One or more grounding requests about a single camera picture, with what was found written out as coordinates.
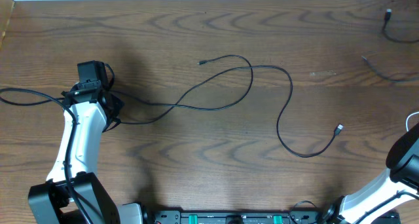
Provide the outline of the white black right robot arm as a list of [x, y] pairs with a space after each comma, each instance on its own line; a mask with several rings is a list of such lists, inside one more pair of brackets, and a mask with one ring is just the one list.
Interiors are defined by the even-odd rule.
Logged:
[[319, 222], [372, 223], [413, 199], [418, 199], [418, 125], [394, 143], [378, 177], [356, 193], [340, 197]]

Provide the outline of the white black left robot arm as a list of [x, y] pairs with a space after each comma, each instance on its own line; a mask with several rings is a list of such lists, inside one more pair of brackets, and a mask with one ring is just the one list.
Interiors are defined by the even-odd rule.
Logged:
[[101, 135], [123, 103], [110, 93], [114, 78], [99, 61], [77, 66], [79, 81], [63, 92], [65, 128], [46, 181], [30, 188], [29, 207], [38, 223], [119, 223], [116, 204], [97, 178]]

